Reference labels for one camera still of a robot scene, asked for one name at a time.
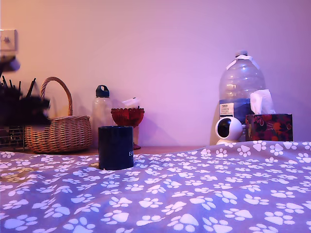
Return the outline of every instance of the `wicker basket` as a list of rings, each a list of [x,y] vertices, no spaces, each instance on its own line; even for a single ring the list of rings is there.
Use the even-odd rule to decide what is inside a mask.
[[[50,118],[51,125],[37,131],[32,126],[25,128],[25,141],[34,152],[55,153],[87,149],[92,143],[91,124],[88,116],[72,115],[72,98],[66,85],[57,77],[47,78],[41,87],[40,97],[50,81],[57,81],[64,88],[68,101],[68,116]]]

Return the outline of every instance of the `wire rack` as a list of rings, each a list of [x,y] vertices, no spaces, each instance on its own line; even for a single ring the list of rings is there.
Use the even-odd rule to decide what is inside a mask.
[[[24,127],[0,127],[0,150],[24,150]]]

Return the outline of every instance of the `water bottle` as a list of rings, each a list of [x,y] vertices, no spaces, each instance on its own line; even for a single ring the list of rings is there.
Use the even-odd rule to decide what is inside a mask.
[[[220,79],[219,117],[235,117],[245,125],[245,116],[254,114],[250,94],[265,89],[264,76],[247,51],[236,53]]]
[[[114,121],[111,115],[112,102],[109,98],[109,90],[104,85],[96,89],[96,98],[93,102],[92,112],[92,136],[93,147],[98,147],[98,127],[113,126]]]

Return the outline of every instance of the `white security camera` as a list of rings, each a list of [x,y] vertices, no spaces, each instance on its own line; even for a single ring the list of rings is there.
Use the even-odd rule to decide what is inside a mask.
[[[218,144],[238,142],[243,132],[243,126],[241,122],[231,116],[221,118],[215,126],[215,132],[220,140]]]

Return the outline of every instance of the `black mug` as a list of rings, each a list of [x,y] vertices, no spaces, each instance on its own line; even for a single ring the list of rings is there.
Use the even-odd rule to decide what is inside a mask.
[[[134,166],[132,126],[98,128],[99,169],[121,170]]]

